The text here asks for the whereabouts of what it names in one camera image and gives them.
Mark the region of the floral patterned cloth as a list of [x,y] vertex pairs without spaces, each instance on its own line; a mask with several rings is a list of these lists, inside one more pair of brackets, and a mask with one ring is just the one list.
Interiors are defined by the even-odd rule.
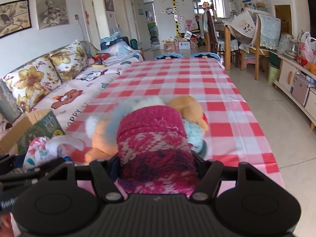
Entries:
[[23,168],[29,171],[58,158],[70,158],[75,151],[84,148],[84,141],[68,135],[37,137],[28,147]]

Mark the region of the orange plush toy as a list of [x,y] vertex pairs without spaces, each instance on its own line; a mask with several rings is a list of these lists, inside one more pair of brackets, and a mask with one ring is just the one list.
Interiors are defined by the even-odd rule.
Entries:
[[107,121],[94,123],[93,129],[86,130],[88,137],[92,140],[92,148],[85,154],[85,163],[97,159],[109,160],[118,153],[117,144],[111,144],[105,136]]

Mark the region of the wooden dining table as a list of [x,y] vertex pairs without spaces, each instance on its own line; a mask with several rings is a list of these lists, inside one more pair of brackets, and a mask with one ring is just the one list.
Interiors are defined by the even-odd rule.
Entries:
[[218,52],[222,56],[222,62],[226,71],[230,71],[232,66],[239,66],[240,50],[237,39],[231,34],[229,28],[230,21],[216,21],[214,23],[218,40]]

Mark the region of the grey portrait sketch poster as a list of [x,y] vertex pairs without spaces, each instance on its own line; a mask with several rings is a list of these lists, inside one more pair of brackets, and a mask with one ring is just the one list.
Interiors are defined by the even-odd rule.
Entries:
[[68,25],[66,0],[35,0],[38,28]]

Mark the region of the white tv cabinet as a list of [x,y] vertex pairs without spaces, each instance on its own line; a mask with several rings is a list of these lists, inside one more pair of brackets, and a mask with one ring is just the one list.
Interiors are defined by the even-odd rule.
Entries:
[[283,55],[280,71],[274,86],[281,89],[310,120],[310,129],[315,130],[315,74],[295,60]]

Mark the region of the sofa with cartoon cover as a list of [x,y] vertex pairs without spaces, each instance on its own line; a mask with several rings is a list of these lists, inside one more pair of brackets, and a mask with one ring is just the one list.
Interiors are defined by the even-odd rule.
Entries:
[[[80,42],[87,54],[88,66],[73,80],[66,82],[61,80],[62,84],[59,87],[30,110],[33,112],[51,109],[63,130],[75,122],[88,103],[122,75],[131,64],[144,59],[141,51],[132,49],[124,41],[105,50],[98,50],[87,41]],[[49,56],[53,51],[42,56]],[[95,62],[92,56],[97,53],[109,53],[110,57]],[[1,137],[4,137],[23,116],[30,113],[23,113],[18,108],[17,100],[3,81],[3,77],[1,77]]]

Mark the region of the light blue fluffy plush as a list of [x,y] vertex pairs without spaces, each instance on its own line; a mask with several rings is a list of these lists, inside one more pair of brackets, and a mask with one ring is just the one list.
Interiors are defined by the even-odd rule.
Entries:
[[202,128],[194,122],[183,119],[184,128],[187,135],[187,141],[191,150],[197,153],[201,158],[206,158],[208,146],[204,140]]

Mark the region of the large floral cushion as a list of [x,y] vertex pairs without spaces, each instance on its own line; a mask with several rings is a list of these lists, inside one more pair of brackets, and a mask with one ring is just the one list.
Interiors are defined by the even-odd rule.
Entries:
[[48,56],[41,56],[15,69],[3,81],[23,112],[30,110],[62,82]]

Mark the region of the green waste bin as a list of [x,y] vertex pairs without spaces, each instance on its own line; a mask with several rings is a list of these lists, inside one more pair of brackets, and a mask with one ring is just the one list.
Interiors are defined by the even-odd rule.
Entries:
[[269,71],[268,71],[268,83],[270,85],[274,84],[274,81],[277,79],[279,73],[279,68],[274,66],[273,64],[269,65]]

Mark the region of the black framed sketch picture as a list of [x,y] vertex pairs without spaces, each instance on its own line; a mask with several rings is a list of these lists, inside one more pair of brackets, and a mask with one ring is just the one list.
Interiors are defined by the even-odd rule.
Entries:
[[0,38],[32,28],[29,0],[1,4]]

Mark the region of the pink knitted wool hat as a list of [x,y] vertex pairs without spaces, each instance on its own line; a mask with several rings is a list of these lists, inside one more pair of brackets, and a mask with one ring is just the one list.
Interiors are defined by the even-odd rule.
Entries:
[[121,173],[127,194],[185,194],[199,183],[181,114],[165,105],[137,109],[117,131]]

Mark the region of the cardboard box green print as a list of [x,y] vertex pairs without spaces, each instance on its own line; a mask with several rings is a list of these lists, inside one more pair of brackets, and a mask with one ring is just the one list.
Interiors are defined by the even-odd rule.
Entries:
[[1,155],[22,154],[27,152],[29,145],[37,137],[52,138],[64,134],[51,109],[33,111],[23,116],[1,138]]

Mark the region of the red white checkered tablecloth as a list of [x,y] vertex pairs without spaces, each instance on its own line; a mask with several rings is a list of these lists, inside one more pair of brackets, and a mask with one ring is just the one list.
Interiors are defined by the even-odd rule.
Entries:
[[248,162],[277,184],[280,169],[268,141],[248,104],[214,58],[149,60],[132,64],[121,76],[76,112],[66,133],[91,141],[85,132],[89,116],[106,118],[125,101],[160,98],[185,119],[208,125],[204,139],[208,159],[226,166]]

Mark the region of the red box on sofa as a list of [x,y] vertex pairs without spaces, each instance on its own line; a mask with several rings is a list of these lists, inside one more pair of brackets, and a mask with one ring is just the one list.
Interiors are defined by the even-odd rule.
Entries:
[[97,53],[97,54],[92,56],[92,58],[94,59],[95,62],[97,62],[99,60],[106,60],[108,57],[110,57],[109,53]]

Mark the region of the tan bear plush strawberry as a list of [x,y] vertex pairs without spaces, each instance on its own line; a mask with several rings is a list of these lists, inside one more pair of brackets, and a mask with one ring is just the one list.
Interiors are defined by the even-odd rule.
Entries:
[[189,95],[179,96],[166,102],[166,105],[177,110],[183,119],[199,125],[203,133],[209,130],[208,121],[203,108],[194,97]]

